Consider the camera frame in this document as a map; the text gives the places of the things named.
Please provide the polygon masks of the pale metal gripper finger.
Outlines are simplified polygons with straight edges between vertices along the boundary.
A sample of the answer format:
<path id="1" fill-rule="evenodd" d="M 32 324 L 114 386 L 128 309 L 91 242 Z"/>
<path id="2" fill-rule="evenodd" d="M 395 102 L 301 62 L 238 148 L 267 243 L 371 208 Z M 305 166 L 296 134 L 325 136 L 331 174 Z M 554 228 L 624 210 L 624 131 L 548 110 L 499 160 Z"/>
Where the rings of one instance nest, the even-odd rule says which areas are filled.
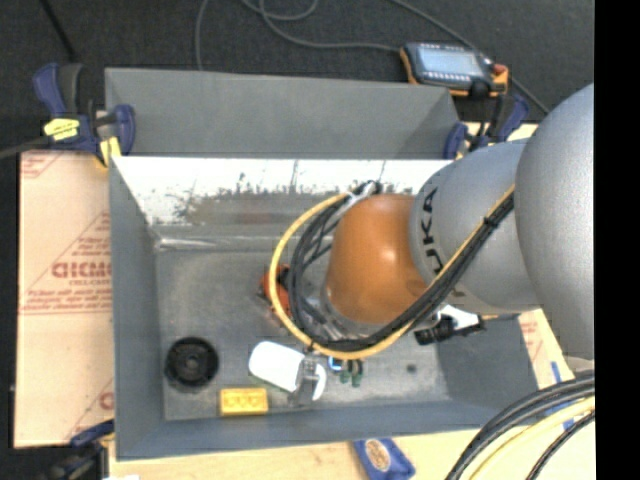
<path id="1" fill-rule="evenodd" d="M 314 401 L 314 394 L 320 376 L 316 372 L 318 366 L 314 358 L 303 358 L 296 376 L 295 388 L 288 397 L 290 406 L 307 406 Z"/>

